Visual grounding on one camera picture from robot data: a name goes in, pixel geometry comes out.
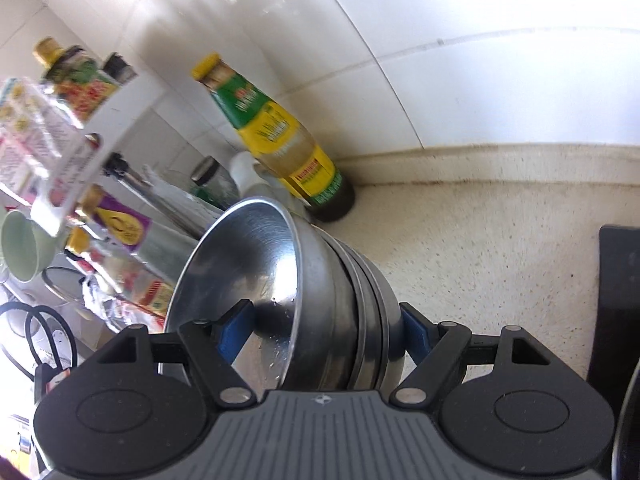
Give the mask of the steel bowl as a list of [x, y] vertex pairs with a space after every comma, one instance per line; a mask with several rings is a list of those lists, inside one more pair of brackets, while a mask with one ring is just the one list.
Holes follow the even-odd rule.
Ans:
[[357, 341], [347, 388], [375, 389], [381, 370], [382, 330], [372, 286], [352, 251], [326, 231], [319, 233], [340, 259], [354, 291]]
[[399, 385], [402, 371], [405, 365], [404, 324], [399, 302], [393, 292], [392, 286], [380, 269], [367, 257], [348, 245], [343, 244], [346, 252], [354, 258], [374, 291], [378, 302], [378, 312], [381, 315], [381, 328], [383, 341], [386, 343], [386, 357], [382, 359], [381, 371], [378, 374], [376, 388], [385, 399]]
[[270, 198], [228, 209], [183, 269], [165, 328], [254, 304], [255, 325], [232, 365], [263, 394], [340, 390], [356, 347], [355, 299], [340, 258], [307, 220]]

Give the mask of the purple label bottle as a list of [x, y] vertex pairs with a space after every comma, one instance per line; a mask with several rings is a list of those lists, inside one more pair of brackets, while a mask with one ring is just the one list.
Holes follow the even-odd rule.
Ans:
[[97, 184], [81, 197], [76, 212], [107, 230], [130, 255], [172, 286], [179, 281], [196, 246], [192, 237], [124, 205]]

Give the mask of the small glass jar metal lid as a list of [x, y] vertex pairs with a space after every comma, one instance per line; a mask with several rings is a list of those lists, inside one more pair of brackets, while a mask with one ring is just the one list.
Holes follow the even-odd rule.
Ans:
[[240, 192], [228, 170], [212, 156], [205, 156], [193, 169], [191, 193], [226, 210], [240, 200]]

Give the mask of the yellow green label sauce bottle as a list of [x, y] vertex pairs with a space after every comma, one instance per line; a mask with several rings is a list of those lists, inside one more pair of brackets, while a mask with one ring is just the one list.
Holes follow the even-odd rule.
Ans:
[[321, 222], [345, 217], [354, 187], [304, 125], [214, 52], [192, 70], [244, 145], [311, 215]]

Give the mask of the green ceramic mug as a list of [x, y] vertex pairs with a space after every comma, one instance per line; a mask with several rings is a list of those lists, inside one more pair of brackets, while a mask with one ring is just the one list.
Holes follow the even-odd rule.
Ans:
[[67, 237], [67, 228], [51, 236], [21, 211], [11, 210], [1, 222], [2, 258], [17, 281], [28, 283], [62, 252]]

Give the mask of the white round rack tray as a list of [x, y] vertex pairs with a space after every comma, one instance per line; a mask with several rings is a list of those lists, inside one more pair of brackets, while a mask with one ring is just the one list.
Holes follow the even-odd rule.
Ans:
[[112, 94], [70, 142], [49, 170], [49, 177], [39, 182], [30, 218], [49, 235], [58, 235], [66, 217], [86, 188], [99, 177], [116, 146], [132, 133], [136, 123], [164, 93], [165, 88], [157, 78], [142, 74]]

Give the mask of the dark bottle gold cap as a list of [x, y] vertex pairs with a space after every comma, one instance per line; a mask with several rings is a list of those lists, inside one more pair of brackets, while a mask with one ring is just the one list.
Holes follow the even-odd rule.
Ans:
[[47, 94], [64, 105], [78, 124], [85, 125], [119, 90], [119, 83], [78, 44], [63, 48], [53, 37], [46, 37], [35, 45], [34, 57], [43, 67]]

